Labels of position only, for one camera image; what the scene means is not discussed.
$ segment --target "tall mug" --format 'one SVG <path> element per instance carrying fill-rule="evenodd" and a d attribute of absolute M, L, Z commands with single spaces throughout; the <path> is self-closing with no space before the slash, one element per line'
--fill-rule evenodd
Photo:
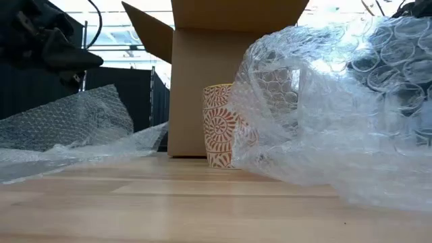
<path fill-rule="evenodd" d="M 231 164 L 234 130 L 244 128 L 248 124 L 229 104 L 231 84 L 218 84 L 204 88 L 203 111 L 204 136 L 209 166 L 219 169 L 233 169 Z M 250 143 L 257 141 L 254 131 Z"/>

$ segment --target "plastic wrap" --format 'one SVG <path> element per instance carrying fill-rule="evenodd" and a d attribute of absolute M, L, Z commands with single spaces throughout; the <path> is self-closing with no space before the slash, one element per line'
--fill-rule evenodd
<path fill-rule="evenodd" d="M 0 121 L 0 183 L 75 164 L 108 163 L 157 151 L 167 124 L 133 134 L 114 85 L 80 92 Z"/>
<path fill-rule="evenodd" d="M 232 163 L 351 203 L 432 211 L 429 18 L 287 27 L 251 45 Z M 257 142 L 249 136 L 258 132 Z"/>

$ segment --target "bubble wrap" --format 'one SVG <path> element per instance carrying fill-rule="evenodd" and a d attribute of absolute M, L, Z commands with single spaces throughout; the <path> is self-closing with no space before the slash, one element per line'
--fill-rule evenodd
<path fill-rule="evenodd" d="M 114 85 L 74 94 L 0 121 L 0 183 L 75 164 L 108 163 L 157 151 L 167 124 L 133 134 Z"/>
<path fill-rule="evenodd" d="M 287 27 L 251 45 L 232 163 L 351 203 L 432 211 L 431 19 Z M 250 143 L 250 134 L 259 139 Z"/>

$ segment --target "wooden surface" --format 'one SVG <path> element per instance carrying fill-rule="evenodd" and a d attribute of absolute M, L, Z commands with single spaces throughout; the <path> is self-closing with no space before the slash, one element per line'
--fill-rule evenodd
<path fill-rule="evenodd" d="M 164 154 L 0 186 L 1 243 L 430 243 L 430 218 Z"/>

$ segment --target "box flap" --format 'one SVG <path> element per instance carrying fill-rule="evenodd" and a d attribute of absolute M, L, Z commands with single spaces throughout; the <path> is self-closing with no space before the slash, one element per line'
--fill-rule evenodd
<path fill-rule="evenodd" d="M 171 63 L 173 28 L 125 2 L 122 4 L 146 51 Z"/>
<path fill-rule="evenodd" d="M 295 25 L 308 0 L 171 0 L 175 27 L 270 33 Z"/>

